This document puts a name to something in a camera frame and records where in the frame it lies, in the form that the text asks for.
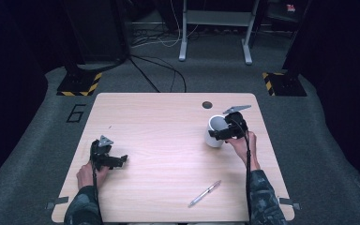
cable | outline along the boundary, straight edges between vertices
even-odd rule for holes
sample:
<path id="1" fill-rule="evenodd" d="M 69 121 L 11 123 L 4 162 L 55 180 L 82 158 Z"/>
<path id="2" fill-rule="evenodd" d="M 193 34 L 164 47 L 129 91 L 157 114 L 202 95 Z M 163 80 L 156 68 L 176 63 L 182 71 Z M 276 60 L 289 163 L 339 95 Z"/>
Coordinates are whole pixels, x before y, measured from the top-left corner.
<path id="1" fill-rule="evenodd" d="M 181 35 L 180 35 L 180 26 L 179 26 L 179 21 L 177 21 L 177 17 L 176 17 L 176 14 L 174 13 L 174 8 L 173 8 L 173 0 L 171 0 L 171 7 L 172 7 L 172 12 L 173 12 L 173 16 L 174 16 L 174 19 L 176 20 L 176 24 L 177 24 L 177 31 L 178 31 L 178 37 L 177 37 L 177 40 L 174 42 L 174 44 L 173 45 L 165 45 L 163 42 L 162 42 L 162 44 L 164 45 L 164 46 L 166 46 L 166 47 L 173 47 L 175 44 L 177 44 L 177 42 L 179 41 L 179 40 L 181 40 Z"/>
<path id="2" fill-rule="evenodd" d="M 145 37 L 140 37 L 139 39 L 135 39 L 132 41 L 131 48 L 137 48 L 137 47 L 140 47 L 142 45 L 147 45 L 147 44 L 177 41 L 177 40 L 162 40 L 163 38 L 168 38 L 169 36 L 170 36 L 170 34 L 168 34 L 167 32 L 162 32 L 161 34 L 157 34 L 157 35 L 149 35 L 149 36 L 145 36 Z M 147 40 L 150 40 L 150 39 L 159 39 L 159 41 L 146 42 Z"/>
<path id="3" fill-rule="evenodd" d="M 205 8 L 206 8 L 206 0 L 203 1 L 203 11 L 205 11 Z M 187 35 L 187 38 L 192 35 L 192 33 L 194 33 L 194 31 L 198 28 L 199 24 L 197 24 L 195 26 L 195 28 Z"/>
<path id="4" fill-rule="evenodd" d="M 139 68 L 137 67 L 137 65 L 133 62 L 133 60 L 131 59 L 131 57 L 128 58 L 129 61 L 133 64 L 133 66 L 138 69 L 141 74 L 144 76 L 144 78 L 150 83 L 150 85 L 154 88 L 154 90 L 156 90 L 158 93 L 160 93 L 160 91 L 156 88 L 156 86 L 151 82 L 151 80 L 147 77 L 147 75 Z"/>
<path id="5" fill-rule="evenodd" d="M 162 30 L 158 31 L 157 28 L 162 25 Z M 154 34 L 154 35 L 148 35 L 148 32 L 159 32 L 158 34 Z M 156 27 L 154 27 L 153 29 L 136 29 L 133 31 L 133 36 L 135 36 L 136 38 L 134 38 L 131 41 L 131 47 L 138 47 L 138 45 L 140 44 L 144 44 L 146 42 L 146 40 L 149 39 L 158 39 L 158 38 L 167 38 L 170 35 L 170 33 L 168 31 L 166 31 L 164 29 L 163 26 L 163 22 L 158 24 Z"/>
<path id="6" fill-rule="evenodd" d="M 95 190 L 95 200 L 98 208 L 98 216 L 100 217 L 101 225 L 104 224 L 103 217 L 101 216 L 100 203 L 98 202 L 98 178 L 96 175 L 96 166 L 95 162 L 92 160 L 92 171 L 93 171 L 93 189 Z"/>
<path id="7" fill-rule="evenodd" d="M 249 215 L 249 221 L 251 221 L 251 204 L 250 204 L 250 147 L 249 147 L 249 131 L 248 126 L 246 130 L 243 130 L 242 127 L 233 119 L 231 119 L 244 133 L 245 142 L 247 143 L 247 212 Z"/>
<path id="8" fill-rule="evenodd" d="M 156 58 L 156 59 L 158 59 L 158 60 L 160 60 L 160 61 L 162 61 L 162 62 L 170 65 L 171 67 L 167 67 L 167 66 L 165 66 L 165 65 L 161 65 L 161 64 L 159 64 L 159 63 L 157 63 L 157 62 L 154 62 L 154 61 L 151 61 L 151 60 L 148 60 L 148 59 L 144 59 L 144 58 L 142 58 L 141 56 L 137 56 L 137 55 L 134 55 L 134 54 L 131 54 L 130 56 L 135 57 L 135 58 L 138 58 L 138 59 L 141 59 L 141 60 L 144 60 L 144 61 L 149 62 L 149 63 L 152 63 L 152 64 L 156 64 L 156 65 L 161 66 L 161 67 L 164 67 L 164 68 L 168 68 L 168 69 L 173 70 L 174 73 L 179 74 L 180 77 L 182 78 L 182 80 L 183 80 L 183 85 L 184 85 L 184 93 L 187 92 L 186 79 L 184 78 L 183 74 L 182 74 L 181 72 L 179 72 L 177 69 L 175 69 L 175 68 L 174 68 L 171 64 L 169 64 L 168 62 L 165 62 L 163 59 L 160 59 L 160 58 L 149 57 L 149 58 Z"/>
<path id="9" fill-rule="evenodd" d="M 152 57 L 152 56 L 139 56 L 139 57 L 140 57 L 141 59 L 143 59 L 143 57 L 144 57 L 144 58 L 154 58 L 154 59 L 157 59 L 157 60 L 160 60 L 160 61 L 166 63 L 167 65 L 169 65 L 169 66 L 172 68 L 172 70 L 173 70 L 173 80 L 172 80 L 172 84 L 171 84 L 171 91 L 172 91 L 173 85 L 174 85 L 174 80 L 175 80 L 175 78 L 176 78 L 176 70 L 174 69 L 174 67 L 172 66 L 172 64 L 170 64 L 170 63 L 166 62 L 165 60 L 163 60 L 163 59 L 161 59 L 161 58 L 158 58 L 158 57 Z"/>

human hand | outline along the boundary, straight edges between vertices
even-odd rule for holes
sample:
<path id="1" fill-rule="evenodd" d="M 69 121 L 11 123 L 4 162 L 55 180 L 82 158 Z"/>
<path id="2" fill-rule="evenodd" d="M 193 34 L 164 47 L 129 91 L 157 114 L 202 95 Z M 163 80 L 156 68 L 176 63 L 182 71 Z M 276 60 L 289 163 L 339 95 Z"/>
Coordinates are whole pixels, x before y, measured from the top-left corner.
<path id="1" fill-rule="evenodd" d="M 109 167 L 102 166 L 100 171 L 96 170 L 97 188 L 100 188 L 103 185 L 109 169 Z M 87 164 L 81 166 L 77 173 L 77 178 L 78 189 L 81 189 L 85 186 L 93 186 L 93 169 L 92 163 L 90 161 L 87 162 Z"/>
<path id="2" fill-rule="evenodd" d="M 250 149 L 250 169 L 252 171 L 259 170 L 260 164 L 256 156 L 256 141 L 257 141 L 256 134 L 253 133 L 252 131 L 249 131 L 247 133 L 247 137 L 248 137 L 249 149 Z M 238 155 L 242 159 L 242 161 L 246 166 L 248 163 L 248 147 L 245 137 L 240 139 L 227 139 L 226 143 L 230 143 L 232 145 L 236 155 Z"/>

sleeve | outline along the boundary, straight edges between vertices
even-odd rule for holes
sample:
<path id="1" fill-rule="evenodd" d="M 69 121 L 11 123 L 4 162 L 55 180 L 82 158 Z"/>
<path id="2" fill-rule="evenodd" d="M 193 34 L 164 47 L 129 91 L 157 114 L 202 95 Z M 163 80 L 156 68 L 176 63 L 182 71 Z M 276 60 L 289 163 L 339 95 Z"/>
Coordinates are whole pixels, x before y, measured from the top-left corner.
<path id="1" fill-rule="evenodd" d="M 98 203 L 95 199 L 93 186 L 82 187 L 64 217 L 66 225 L 99 225 Z"/>
<path id="2" fill-rule="evenodd" d="M 288 224 L 281 209 L 275 191 L 264 171 L 250 173 L 251 224 L 284 225 Z"/>

table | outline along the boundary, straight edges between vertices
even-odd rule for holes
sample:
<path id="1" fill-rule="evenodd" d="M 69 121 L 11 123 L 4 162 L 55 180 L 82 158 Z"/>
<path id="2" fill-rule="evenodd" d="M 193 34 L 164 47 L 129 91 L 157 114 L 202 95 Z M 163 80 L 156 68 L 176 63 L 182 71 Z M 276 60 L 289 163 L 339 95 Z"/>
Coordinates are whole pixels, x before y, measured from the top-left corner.
<path id="1" fill-rule="evenodd" d="M 260 0 L 254 0 L 251 12 L 226 12 L 226 11 L 205 11 L 205 10 L 188 10 L 187 0 L 183 1 L 183 36 L 180 47 L 179 60 L 185 61 L 187 54 L 188 24 L 205 24 L 205 25 L 229 25 L 229 26 L 246 26 L 247 33 L 242 39 L 242 49 L 244 51 L 245 63 L 252 64 L 250 55 L 249 40 L 252 33 L 253 24 L 256 17 L 257 7 Z"/>
<path id="2" fill-rule="evenodd" d="M 213 107 L 205 109 L 203 102 Z M 212 148 L 204 132 L 212 115 L 231 106 L 241 111 L 258 137 L 258 160 L 276 194 L 289 198 L 262 114 L 252 94 L 103 93 L 96 98 L 59 197 L 52 220 L 62 222 L 77 194 L 76 173 L 89 159 L 100 135 L 114 144 L 110 156 L 128 155 L 125 166 L 110 171 L 99 190 L 106 222 L 248 221 L 246 169 L 229 144 Z M 221 185 L 195 206 L 188 204 L 217 180 Z M 285 218 L 294 211 L 281 205 Z"/>

black curtain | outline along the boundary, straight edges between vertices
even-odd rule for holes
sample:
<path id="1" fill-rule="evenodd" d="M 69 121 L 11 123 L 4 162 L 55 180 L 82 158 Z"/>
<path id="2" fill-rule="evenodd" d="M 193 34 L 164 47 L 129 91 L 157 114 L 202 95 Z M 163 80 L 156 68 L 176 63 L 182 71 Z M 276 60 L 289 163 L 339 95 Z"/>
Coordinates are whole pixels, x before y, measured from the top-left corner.
<path id="1" fill-rule="evenodd" d="M 49 39 L 46 9 L 61 22 L 71 58 L 82 63 L 61 1 L 0 0 L 0 167 L 45 97 L 45 74 L 63 66 Z"/>
<path id="2" fill-rule="evenodd" d="M 313 1 L 284 68 L 316 87 L 326 125 L 360 172 L 360 1 Z"/>

